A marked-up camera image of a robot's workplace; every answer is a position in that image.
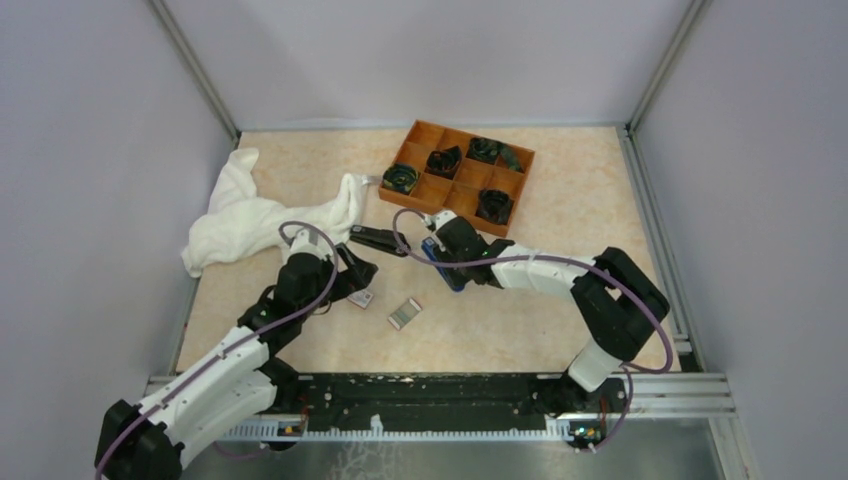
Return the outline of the red white staple box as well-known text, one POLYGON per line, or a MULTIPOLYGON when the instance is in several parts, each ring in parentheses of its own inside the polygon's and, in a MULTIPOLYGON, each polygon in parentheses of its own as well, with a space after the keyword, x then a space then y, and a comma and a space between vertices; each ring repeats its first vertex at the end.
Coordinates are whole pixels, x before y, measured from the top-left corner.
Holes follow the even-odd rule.
POLYGON ((353 305, 366 310, 374 299, 374 294, 367 289, 356 291, 347 296, 347 300, 353 305))

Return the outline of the silver staple strip tray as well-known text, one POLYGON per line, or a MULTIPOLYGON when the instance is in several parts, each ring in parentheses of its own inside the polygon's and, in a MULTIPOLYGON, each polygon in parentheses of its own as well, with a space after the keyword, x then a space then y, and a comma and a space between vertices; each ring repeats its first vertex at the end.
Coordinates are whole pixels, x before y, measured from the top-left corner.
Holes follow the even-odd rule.
POLYGON ((407 326, 421 311, 422 306, 414 299, 408 298, 398 308, 393 310, 387 320, 396 330, 400 331, 407 326))

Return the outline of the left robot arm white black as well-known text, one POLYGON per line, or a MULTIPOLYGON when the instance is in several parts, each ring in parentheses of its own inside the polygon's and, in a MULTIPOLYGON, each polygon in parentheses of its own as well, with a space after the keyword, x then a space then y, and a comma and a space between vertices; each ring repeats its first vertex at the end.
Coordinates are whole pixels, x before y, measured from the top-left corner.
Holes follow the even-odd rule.
POLYGON ((299 374, 278 359, 317 310, 367 288, 377 265, 345 245, 298 248, 275 284, 198 362, 153 394, 105 413, 95 455, 98 479, 178 479, 190 463, 248 417, 292 411, 299 374))

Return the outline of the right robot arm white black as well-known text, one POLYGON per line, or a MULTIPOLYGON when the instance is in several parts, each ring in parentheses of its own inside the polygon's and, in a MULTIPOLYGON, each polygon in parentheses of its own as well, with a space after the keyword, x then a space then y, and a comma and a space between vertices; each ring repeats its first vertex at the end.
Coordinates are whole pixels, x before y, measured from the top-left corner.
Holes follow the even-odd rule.
POLYGON ((570 299, 589 331, 582 350, 537 400, 545 413, 588 412, 602 384, 631 363, 647 341, 661 334, 670 312, 666 296, 623 250, 574 259, 539 252, 512 240, 486 241, 463 217, 443 210, 426 218, 437 240, 437 261, 447 270, 499 289, 535 291, 570 299))

